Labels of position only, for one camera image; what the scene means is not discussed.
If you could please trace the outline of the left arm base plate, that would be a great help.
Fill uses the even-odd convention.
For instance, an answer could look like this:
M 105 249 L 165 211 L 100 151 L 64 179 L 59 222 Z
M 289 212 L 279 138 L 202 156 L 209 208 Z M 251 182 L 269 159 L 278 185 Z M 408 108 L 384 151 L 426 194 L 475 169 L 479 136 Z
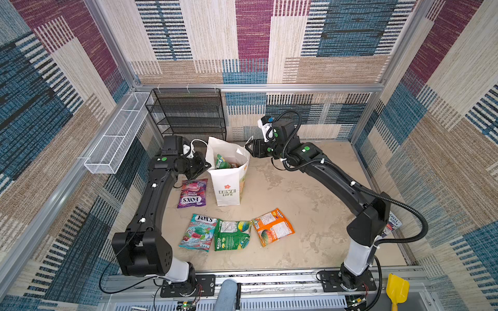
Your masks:
M 185 282 L 163 282 L 161 298 L 196 298 L 211 297 L 215 293 L 216 276 L 214 274 L 196 275 Z

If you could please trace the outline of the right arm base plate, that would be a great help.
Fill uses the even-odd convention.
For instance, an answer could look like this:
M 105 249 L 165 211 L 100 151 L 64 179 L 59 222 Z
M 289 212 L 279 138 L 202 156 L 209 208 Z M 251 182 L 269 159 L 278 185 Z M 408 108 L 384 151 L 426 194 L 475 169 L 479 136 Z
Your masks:
M 356 276 L 340 270 L 321 270 L 315 275 L 324 292 L 374 292 L 377 290 L 372 273 L 366 270 Z

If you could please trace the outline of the white paper bag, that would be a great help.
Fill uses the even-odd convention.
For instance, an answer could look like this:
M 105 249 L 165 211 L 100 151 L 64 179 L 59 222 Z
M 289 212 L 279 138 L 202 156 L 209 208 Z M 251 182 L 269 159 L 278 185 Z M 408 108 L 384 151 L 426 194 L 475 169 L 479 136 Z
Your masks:
M 250 153 L 242 146 L 214 137 L 209 137 L 207 143 L 200 139 L 194 139 L 190 143 L 190 147 L 193 147 L 195 141 L 203 142 L 207 147 L 205 158 L 211 164 L 208 172 L 213 183 L 217 205 L 239 205 L 250 163 Z M 230 163 L 237 163 L 239 167 L 216 169 L 215 162 L 217 154 L 222 155 Z

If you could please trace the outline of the green-yellow snack bag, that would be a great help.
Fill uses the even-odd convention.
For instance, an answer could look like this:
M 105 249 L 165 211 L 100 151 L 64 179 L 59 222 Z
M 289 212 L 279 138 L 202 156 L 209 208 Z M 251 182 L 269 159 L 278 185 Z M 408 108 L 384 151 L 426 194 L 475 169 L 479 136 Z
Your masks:
M 238 168 L 237 163 L 228 162 L 222 155 L 217 154 L 215 168 L 216 169 L 227 169 L 227 168 Z

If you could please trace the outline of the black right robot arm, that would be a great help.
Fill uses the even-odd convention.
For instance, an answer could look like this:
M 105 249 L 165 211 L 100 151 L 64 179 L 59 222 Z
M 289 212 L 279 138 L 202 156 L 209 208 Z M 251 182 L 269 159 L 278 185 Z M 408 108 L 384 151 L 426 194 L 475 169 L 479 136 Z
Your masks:
M 258 127 L 263 138 L 250 139 L 245 144 L 245 149 L 253 157 L 281 159 L 289 171 L 306 173 L 330 190 L 355 216 L 346 228 L 350 247 L 338 278 L 345 290 L 357 289 L 368 278 L 368 269 L 376 252 L 375 243 L 389 221 L 388 195 L 360 191 L 360 185 L 319 147 L 300 141 L 291 121 L 262 117 L 258 120 Z

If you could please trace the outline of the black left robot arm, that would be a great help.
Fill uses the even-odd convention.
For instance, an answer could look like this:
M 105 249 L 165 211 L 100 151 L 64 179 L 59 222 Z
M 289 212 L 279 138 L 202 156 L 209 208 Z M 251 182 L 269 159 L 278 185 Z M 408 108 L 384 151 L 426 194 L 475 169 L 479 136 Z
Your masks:
M 180 175 L 194 180 L 211 165 L 182 136 L 167 136 L 162 149 L 149 163 L 149 179 L 133 219 L 112 239 L 117 263 L 125 276 L 162 277 L 172 284 L 194 288 L 195 269 L 174 257 L 162 237 L 162 222 L 169 195 Z

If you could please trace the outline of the purple Fox's candy bag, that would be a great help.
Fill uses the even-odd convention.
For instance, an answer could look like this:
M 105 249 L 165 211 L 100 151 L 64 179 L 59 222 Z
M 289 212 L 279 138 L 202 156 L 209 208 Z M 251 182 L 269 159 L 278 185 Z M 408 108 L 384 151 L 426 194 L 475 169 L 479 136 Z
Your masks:
M 208 179 L 183 181 L 177 208 L 204 207 L 206 205 L 207 182 Z

